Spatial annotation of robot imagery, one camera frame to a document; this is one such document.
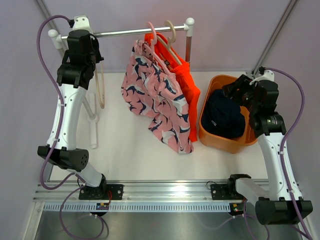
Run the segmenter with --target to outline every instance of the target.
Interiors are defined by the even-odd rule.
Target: dark blue garment
[[[217,89],[205,103],[201,124],[208,133],[234,139],[244,134],[246,120],[240,106],[225,97],[222,89]]]

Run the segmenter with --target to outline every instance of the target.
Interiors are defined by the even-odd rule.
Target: orange basket
[[[237,154],[241,152],[245,147],[253,145],[257,142],[255,137],[255,133],[253,129],[249,125],[249,111],[244,107],[241,106],[241,113],[245,118],[245,129],[244,134],[241,137],[228,139],[222,136],[217,136],[207,132],[201,124],[201,118],[204,113],[206,102],[208,101],[209,96],[214,92],[216,89],[222,89],[224,85],[231,84],[236,81],[237,78],[228,75],[218,75],[212,78],[208,92],[206,93],[205,100],[203,103],[203,107],[201,110],[200,118],[199,118],[199,139],[200,141],[209,147],[214,147],[231,154]]]

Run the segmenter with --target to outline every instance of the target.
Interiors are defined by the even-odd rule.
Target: pink hanger
[[[154,57],[154,59],[161,65],[162,69],[164,70],[164,72],[172,77],[172,73],[169,71],[169,69],[167,68],[165,62],[163,60],[161,60],[161,58],[156,54],[155,52],[155,45],[157,44],[157,33],[156,33],[156,30],[154,28],[154,26],[152,25],[151,22],[148,22],[147,27],[151,28],[152,30],[152,34],[153,34],[153,40],[151,40],[151,47],[148,46],[148,44],[143,44],[144,45],[144,48],[150,53],[152,54],[152,56]]]

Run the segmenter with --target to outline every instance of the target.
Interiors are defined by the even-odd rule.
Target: bird print pattern
[[[193,152],[189,105],[174,74],[167,75],[137,40],[121,86],[123,99],[136,115],[152,118],[148,129],[179,154]]]

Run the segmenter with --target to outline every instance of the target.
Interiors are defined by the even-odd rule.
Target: clothes
[[[193,151],[189,139],[188,103],[179,83],[165,74],[146,53],[144,41],[134,43],[121,86],[129,110],[153,118],[148,129],[164,144],[180,154]]]
[[[160,33],[157,36],[163,39],[167,44],[167,39]],[[152,33],[148,33],[144,36],[144,40],[151,44],[151,40],[154,38]],[[181,61],[182,65],[179,65],[175,58],[170,54],[168,49],[161,43],[157,42],[154,46],[155,53],[166,63],[171,73],[175,74],[175,78],[180,85],[183,95],[189,104],[189,121],[190,121],[190,140],[191,142],[196,142],[197,139],[197,104],[200,96],[200,90],[195,85],[195,82],[190,74],[190,65],[184,61],[176,52],[171,48],[178,59]]]
[[[201,124],[207,132],[227,139],[241,137],[246,127],[240,106],[225,97],[222,89],[210,95],[204,106]]]

